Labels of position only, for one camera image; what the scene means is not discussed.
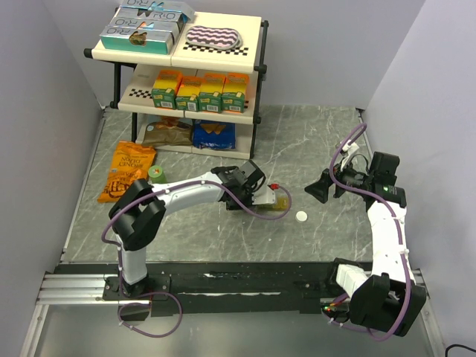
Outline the white bottle cap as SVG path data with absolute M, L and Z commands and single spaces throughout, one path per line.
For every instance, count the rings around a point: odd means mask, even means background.
M 298 222 L 306 222 L 308 219 L 308 215 L 305 211 L 300 210 L 295 214 L 295 219 Z

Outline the green weekly pill organizer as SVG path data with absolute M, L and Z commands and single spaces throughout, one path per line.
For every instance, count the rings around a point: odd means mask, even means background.
M 273 204 L 259 205 L 258 208 L 264 211 L 286 211 L 290 207 L 287 196 L 278 196 Z

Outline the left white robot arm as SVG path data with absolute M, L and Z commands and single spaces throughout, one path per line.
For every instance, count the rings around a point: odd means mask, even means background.
M 265 185 L 264 172 L 252 161 L 241 167 L 214 167 L 205 174 L 170 184 L 140 178 L 109 211 L 119 251 L 120 290 L 137 299 L 147 290 L 147 246 L 162 220 L 196 205 L 223 202 L 227 210 L 274 204 L 276 194 Z

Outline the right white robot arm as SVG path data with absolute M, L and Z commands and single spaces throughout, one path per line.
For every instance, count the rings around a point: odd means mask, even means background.
M 396 186 L 399 157 L 376 152 L 364 172 L 353 167 L 354 149 L 343 149 L 341 160 L 325 169 L 306 193 L 325 203 L 329 189 L 334 197 L 350 192 L 359 195 L 372 232 L 373 261 L 369 274 L 356 262 L 335 259 L 325 288 L 333 296 L 348 299 L 348 320 L 366 331 L 403 337 L 426 302 L 426 292 L 418 286 L 408 262 L 405 238 L 407 200 Z

